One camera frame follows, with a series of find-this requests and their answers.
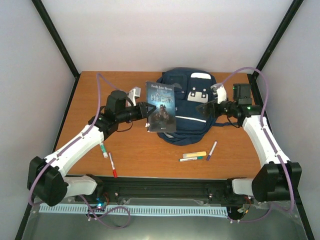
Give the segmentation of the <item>dark Wuthering Heights book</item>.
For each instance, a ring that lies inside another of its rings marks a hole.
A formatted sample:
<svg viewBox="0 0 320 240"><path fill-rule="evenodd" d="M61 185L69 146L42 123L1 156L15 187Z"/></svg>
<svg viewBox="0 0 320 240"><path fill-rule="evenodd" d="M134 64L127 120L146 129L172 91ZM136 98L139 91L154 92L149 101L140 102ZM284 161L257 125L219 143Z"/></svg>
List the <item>dark Wuthering Heights book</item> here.
<svg viewBox="0 0 320 240"><path fill-rule="evenodd" d="M151 133L174 133L177 130L175 88L159 82L146 82L146 101L155 106L147 118L147 130Z"/></svg>

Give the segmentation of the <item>navy blue student backpack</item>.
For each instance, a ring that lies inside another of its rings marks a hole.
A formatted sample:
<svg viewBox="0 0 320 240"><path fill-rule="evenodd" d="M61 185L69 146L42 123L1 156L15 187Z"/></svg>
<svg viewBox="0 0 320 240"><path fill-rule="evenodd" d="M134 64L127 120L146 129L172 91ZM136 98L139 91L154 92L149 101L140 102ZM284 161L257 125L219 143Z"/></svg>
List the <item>navy blue student backpack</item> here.
<svg viewBox="0 0 320 240"><path fill-rule="evenodd" d="M199 142L211 127L230 126L229 122L217 123L206 117L196 107L213 100L210 87L217 83L215 77L204 70L176 67L162 73L158 83L173 85L175 94L176 132L159 132L165 142L186 146Z"/></svg>

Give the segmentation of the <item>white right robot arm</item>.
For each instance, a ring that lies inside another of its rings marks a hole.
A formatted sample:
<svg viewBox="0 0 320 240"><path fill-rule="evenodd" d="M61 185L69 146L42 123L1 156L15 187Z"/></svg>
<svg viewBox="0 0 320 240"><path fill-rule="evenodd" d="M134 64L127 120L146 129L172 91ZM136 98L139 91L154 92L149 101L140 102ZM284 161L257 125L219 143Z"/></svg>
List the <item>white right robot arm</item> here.
<svg viewBox="0 0 320 240"><path fill-rule="evenodd" d="M237 120L236 127L243 128L256 150L260 170L251 178L231 180L232 191L247 195L259 202L294 201L302 168L291 162L281 150L268 126L259 105L251 98L251 86L247 83L233 85L233 100L229 101L225 87L216 83L210 88L213 99L196 109L206 117L218 118L225 115Z"/></svg>

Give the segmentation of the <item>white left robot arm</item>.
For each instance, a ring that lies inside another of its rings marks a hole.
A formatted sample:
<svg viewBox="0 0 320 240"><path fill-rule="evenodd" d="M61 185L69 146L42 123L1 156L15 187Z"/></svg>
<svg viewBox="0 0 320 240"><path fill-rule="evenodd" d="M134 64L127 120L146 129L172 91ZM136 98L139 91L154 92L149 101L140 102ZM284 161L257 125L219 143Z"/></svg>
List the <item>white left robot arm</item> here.
<svg viewBox="0 0 320 240"><path fill-rule="evenodd" d="M121 90L108 96L104 108L67 144L45 158L34 157L29 164L27 189L29 197L38 197L52 207L67 197L87 195L92 201L103 198L104 188L93 175L68 177L69 170L91 149L115 133L119 124L148 118L156 106L147 102L133 103Z"/></svg>

